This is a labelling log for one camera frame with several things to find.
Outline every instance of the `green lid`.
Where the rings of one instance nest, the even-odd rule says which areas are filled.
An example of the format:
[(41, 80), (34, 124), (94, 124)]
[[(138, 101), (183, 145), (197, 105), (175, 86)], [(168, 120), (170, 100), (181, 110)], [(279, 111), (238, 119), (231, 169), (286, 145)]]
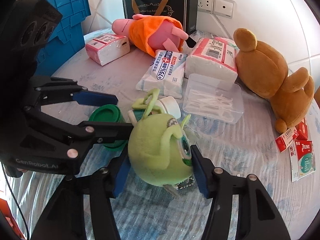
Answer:
[[(96, 109), (89, 118), (89, 121), (95, 122), (124, 122), (120, 109), (115, 105), (105, 105)], [(117, 151), (123, 148), (126, 140), (115, 141), (114, 143), (104, 143), (104, 147), (111, 151)]]

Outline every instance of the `pink and white tissue package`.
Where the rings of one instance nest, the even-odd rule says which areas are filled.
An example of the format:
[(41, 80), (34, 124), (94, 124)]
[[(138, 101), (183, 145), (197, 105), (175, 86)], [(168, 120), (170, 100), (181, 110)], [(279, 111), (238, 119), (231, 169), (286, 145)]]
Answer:
[(195, 73), (234, 83), (238, 76), (236, 52), (233, 40), (220, 37), (200, 39), (187, 57), (185, 77)]
[(129, 39), (116, 34), (102, 34), (85, 45), (90, 58), (104, 66), (130, 52)]

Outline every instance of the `stuffed animal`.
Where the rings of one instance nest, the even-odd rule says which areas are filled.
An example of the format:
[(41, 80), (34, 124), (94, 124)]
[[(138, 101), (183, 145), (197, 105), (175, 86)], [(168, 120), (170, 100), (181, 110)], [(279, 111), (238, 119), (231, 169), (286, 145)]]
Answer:
[(174, 18), (142, 14), (132, 18), (115, 20), (113, 32), (127, 36), (131, 43), (152, 57), (156, 56), (157, 49), (181, 52), (183, 41), (189, 38), (181, 23)]
[(257, 41), (246, 29), (233, 34), (240, 51), (236, 55), (238, 76), (254, 93), (270, 100), (277, 118), (275, 128), (284, 133), (301, 122), (312, 102), (315, 85), (304, 67), (288, 76), (284, 57), (273, 47)]
[(132, 168), (142, 180), (168, 190), (193, 173), (189, 140), (183, 131), (190, 115), (181, 126), (170, 114), (150, 115), (158, 95), (159, 89), (153, 89), (144, 100), (138, 99), (137, 102), (145, 105), (149, 96), (152, 97), (131, 132), (128, 155)]

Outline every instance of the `brown ribbon handle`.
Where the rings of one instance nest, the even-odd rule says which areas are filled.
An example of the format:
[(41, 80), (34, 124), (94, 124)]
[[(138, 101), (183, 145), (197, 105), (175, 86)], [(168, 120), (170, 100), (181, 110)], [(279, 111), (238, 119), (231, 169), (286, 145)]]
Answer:
[(155, 16), (160, 16), (160, 14), (162, 13), (164, 7), (166, 6), (166, 4), (168, 3), (169, 0), (161, 0), (161, 2), (159, 3), (158, 9), (155, 13)]
[[(166, 6), (166, 4), (168, 3), (168, 1), (169, 0), (161, 0), (161, 2), (159, 3), (158, 9), (155, 13), (155, 16), (159, 16), (162, 13), (162, 11), (163, 11), (164, 7)], [(132, 9), (133, 9), (134, 13), (139, 14), (140, 10), (138, 8), (136, 0), (131, 0), (131, 4), (132, 4)]]

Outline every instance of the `green plush toy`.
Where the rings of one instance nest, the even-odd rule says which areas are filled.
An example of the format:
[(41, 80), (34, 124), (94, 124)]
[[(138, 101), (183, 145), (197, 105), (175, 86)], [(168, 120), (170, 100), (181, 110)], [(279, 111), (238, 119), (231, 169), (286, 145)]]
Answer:
[[(128, 155), (132, 168), (142, 180), (168, 190), (169, 185), (183, 182), (193, 173), (189, 141), (183, 131), (191, 115), (180, 126), (172, 115), (154, 108), (158, 95), (159, 89), (153, 89), (132, 106), (145, 111), (130, 135)], [(151, 111), (159, 114), (150, 115)]]

